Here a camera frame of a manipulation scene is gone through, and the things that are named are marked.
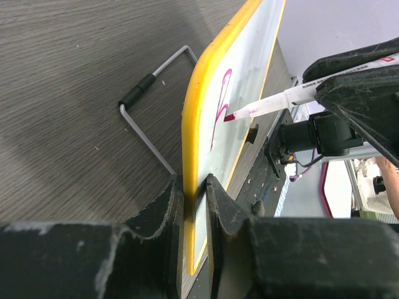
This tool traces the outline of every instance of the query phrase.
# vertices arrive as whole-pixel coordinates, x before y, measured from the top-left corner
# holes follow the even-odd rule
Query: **red ink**
[[[214,125],[213,125],[211,150],[212,150],[212,147],[213,147],[213,138],[214,138],[214,131],[216,129],[216,123],[218,122],[218,119],[219,119],[220,115],[222,114],[223,110],[227,110],[227,107],[229,107],[229,104],[224,104],[223,105],[223,102],[224,102],[224,98],[226,97],[226,92],[227,92],[227,88],[229,87],[229,82],[230,82],[230,78],[231,78],[231,73],[232,72],[233,71],[231,69],[228,69],[228,71],[225,73],[225,75],[223,77],[223,80],[222,80],[222,89],[220,90],[220,96],[219,96],[219,102],[218,102],[218,111],[216,111],[216,117],[215,117]]]
[[[235,120],[236,117],[234,116],[234,114],[230,114],[224,117],[224,121],[231,121],[231,120]]]
[[[387,57],[380,58],[380,60],[384,60],[386,62],[391,62],[391,61],[395,60],[395,58],[387,56]]]

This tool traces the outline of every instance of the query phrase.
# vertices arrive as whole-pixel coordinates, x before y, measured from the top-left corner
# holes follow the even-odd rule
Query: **white marker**
[[[316,87],[318,87],[326,79],[340,74],[347,74],[352,72],[358,72],[359,70],[375,69],[378,67],[386,67],[388,65],[399,64],[399,53],[384,57],[378,60],[374,60],[367,64],[358,65],[351,69],[343,70],[329,76],[322,77],[320,79],[310,81],[304,84],[287,89],[276,95],[272,95],[267,98],[263,98],[259,101],[252,102],[246,105],[244,108],[235,111],[233,114],[227,115],[224,121],[238,120],[246,117],[256,117],[265,115],[270,112],[292,108],[294,106],[305,104],[314,100],[316,94]]]

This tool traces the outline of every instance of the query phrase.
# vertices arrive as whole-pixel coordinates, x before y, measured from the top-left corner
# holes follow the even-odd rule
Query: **white wall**
[[[279,43],[302,81],[315,60],[399,37],[399,0],[287,0]]]

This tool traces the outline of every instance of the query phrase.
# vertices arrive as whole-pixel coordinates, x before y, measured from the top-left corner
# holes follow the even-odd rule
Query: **whiteboard surface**
[[[223,119],[226,112],[259,100],[283,7],[284,0],[263,1],[211,77],[199,126],[198,186],[209,173],[228,186],[252,120]],[[204,197],[195,217],[195,265],[206,242]]]

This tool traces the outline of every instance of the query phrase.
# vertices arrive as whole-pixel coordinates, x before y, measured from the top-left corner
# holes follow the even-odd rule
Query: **black rubber grip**
[[[303,83],[313,81],[398,52],[399,37],[381,44],[324,57],[316,60],[305,70],[302,81]]]
[[[399,167],[399,65],[328,78],[315,99]]]
[[[118,105],[124,104],[125,109],[128,110],[154,82],[155,76],[153,74],[148,74],[118,102]]]

